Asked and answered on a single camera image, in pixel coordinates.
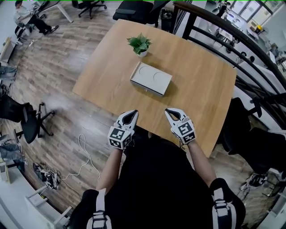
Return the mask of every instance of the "black railing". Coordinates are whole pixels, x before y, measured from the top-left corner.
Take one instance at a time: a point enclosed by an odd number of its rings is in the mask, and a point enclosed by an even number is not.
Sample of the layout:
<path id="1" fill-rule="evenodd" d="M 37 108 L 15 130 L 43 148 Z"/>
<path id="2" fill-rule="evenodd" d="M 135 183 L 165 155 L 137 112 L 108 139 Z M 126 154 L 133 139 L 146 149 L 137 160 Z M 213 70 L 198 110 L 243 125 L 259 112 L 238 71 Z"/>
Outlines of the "black railing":
<path id="1" fill-rule="evenodd" d="M 248 96 L 252 99 L 257 99 L 261 106 L 266 110 L 272 118 L 279 124 L 279 126 L 283 129 L 286 129 L 286 112 L 283 110 L 285 107 L 282 105 L 286 104 L 286 93 L 279 93 L 278 89 L 273 85 L 273 83 L 269 80 L 269 78 L 250 60 L 248 60 L 244 55 L 239 53 L 233 46 L 223 42 L 218 37 L 194 26 L 194 23 L 197 17 L 200 17 L 206 21 L 211 22 L 212 24 L 218 26 L 219 28 L 223 29 L 224 31 L 230 33 L 235 39 L 239 42 L 242 42 L 247 48 L 249 48 L 255 55 L 257 55 L 260 60 L 266 65 L 266 67 L 275 75 L 277 80 L 280 82 L 282 87 L 286 90 L 286 80 L 277 68 L 271 59 L 266 55 L 264 51 L 261 50 L 260 47 L 257 46 L 255 42 L 251 40 L 247 35 L 243 32 L 238 30 L 234 27 L 231 23 L 219 18 L 218 16 L 214 15 L 213 13 L 197 7 L 195 5 L 186 3 L 186 2 L 174 2 L 174 14 L 173 14 L 173 21 L 172 26 L 170 29 L 170 33 L 175 33 L 174 28 L 177 25 L 177 16 L 178 12 L 189 12 L 190 16 L 188 18 L 188 22 L 186 28 L 183 33 L 183 39 L 190 40 L 192 42 L 197 43 L 198 45 L 208 49 L 209 51 L 213 52 L 214 54 L 220 56 L 221 58 L 225 59 L 227 62 L 232 64 L 234 67 L 239 69 L 242 73 L 244 73 L 249 79 L 251 79 L 257 86 L 253 86 L 252 84 L 247 83 L 244 79 L 239 76 L 236 76 L 236 86 L 242 89 Z M 215 42 L 220 43 L 221 45 L 225 46 L 227 49 L 231 50 L 234 54 L 238 57 L 243 59 L 246 63 L 248 63 L 266 82 L 267 84 L 273 89 L 276 94 L 269 92 L 267 89 L 263 87 L 263 85 L 257 80 L 257 78 L 253 77 L 249 72 L 247 72 L 243 67 L 237 64 L 235 61 L 231 60 L 226 55 L 222 54 L 218 50 L 214 49 L 213 47 L 193 38 L 190 37 L 190 32 L 195 30 L 211 39 Z"/>

